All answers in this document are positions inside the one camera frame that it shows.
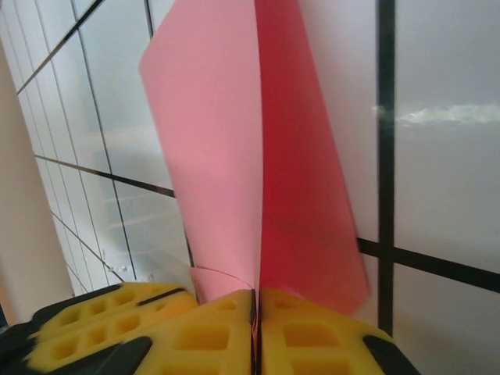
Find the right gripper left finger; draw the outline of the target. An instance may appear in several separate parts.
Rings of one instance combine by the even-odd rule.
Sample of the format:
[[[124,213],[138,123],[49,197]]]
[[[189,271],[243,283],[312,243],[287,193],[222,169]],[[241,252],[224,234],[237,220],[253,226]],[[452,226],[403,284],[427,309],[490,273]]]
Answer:
[[[139,303],[161,316],[116,349],[118,374],[252,374],[255,292],[188,305],[179,291]]]

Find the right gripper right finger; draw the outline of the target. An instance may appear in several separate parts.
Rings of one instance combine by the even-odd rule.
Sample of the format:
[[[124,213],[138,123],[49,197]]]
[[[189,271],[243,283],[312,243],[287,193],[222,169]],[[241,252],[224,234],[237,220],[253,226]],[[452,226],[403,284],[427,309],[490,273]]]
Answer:
[[[384,331],[274,288],[259,295],[258,374],[418,374]]]

